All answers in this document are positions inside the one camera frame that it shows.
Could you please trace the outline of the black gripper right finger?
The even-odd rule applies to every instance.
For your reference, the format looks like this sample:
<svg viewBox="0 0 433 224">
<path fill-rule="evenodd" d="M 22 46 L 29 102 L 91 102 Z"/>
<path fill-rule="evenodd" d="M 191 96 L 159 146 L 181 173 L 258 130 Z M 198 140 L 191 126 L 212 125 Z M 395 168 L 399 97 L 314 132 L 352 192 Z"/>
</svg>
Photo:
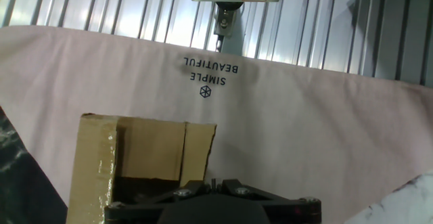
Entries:
<svg viewBox="0 0 433 224">
<path fill-rule="evenodd" d="M 321 201 L 318 198 L 291 200 L 245 185 L 237 179 L 217 183 L 216 192 L 246 200 L 249 204 L 257 204 L 270 223 L 321 223 Z"/>
</svg>

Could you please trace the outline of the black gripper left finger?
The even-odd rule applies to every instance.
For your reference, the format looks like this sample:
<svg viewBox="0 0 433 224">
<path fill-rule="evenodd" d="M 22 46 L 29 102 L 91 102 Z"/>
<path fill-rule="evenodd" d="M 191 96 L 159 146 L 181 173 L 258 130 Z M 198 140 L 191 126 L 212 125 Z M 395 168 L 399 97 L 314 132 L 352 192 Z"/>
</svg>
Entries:
<svg viewBox="0 0 433 224">
<path fill-rule="evenodd" d="M 106 223 L 157 223 L 170 204 L 209 194 L 213 183 L 203 180 L 179 181 L 161 179 L 116 178 L 112 203 L 104 208 Z"/>
</svg>

